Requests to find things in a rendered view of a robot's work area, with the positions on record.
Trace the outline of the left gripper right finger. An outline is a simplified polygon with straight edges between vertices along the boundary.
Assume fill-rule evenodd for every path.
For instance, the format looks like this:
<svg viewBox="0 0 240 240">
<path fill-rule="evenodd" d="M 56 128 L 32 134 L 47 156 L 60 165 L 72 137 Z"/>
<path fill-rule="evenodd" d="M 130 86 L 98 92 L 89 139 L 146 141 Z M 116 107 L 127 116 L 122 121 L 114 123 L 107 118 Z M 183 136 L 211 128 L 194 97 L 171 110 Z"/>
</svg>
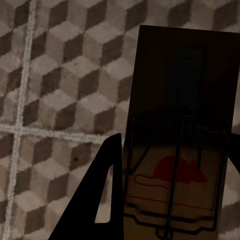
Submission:
<svg viewBox="0 0 240 240">
<path fill-rule="evenodd" d="M 229 135 L 230 146 L 228 157 L 240 173 L 240 135 L 231 133 Z"/>
</svg>

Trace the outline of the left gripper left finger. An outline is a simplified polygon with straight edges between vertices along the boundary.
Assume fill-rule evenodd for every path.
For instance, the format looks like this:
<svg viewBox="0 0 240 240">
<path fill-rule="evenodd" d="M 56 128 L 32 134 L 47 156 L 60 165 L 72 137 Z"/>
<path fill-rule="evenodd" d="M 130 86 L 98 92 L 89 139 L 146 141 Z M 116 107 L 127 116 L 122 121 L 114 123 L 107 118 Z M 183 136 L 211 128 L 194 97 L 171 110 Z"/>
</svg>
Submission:
<svg viewBox="0 0 240 240">
<path fill-rule="evenodd" d="M 122 135 L 100 147 L 48 240 L 124 240 Z M 94 223 L 113 165 L 110 221 Z"/>
</svg>

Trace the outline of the mousetrap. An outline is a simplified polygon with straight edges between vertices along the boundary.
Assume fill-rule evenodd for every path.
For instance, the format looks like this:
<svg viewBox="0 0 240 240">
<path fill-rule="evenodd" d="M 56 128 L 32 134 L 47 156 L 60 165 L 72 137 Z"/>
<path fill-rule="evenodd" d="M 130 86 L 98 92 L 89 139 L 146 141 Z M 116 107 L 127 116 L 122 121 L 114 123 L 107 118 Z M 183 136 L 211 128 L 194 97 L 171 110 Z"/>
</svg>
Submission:
<svg viewBox="0 0 240 240">
<path fill-rule="evenodd" d="M 218 240 L 239 69 L 240 33 L 139 26 L 124 240 Z"/>
</svg>

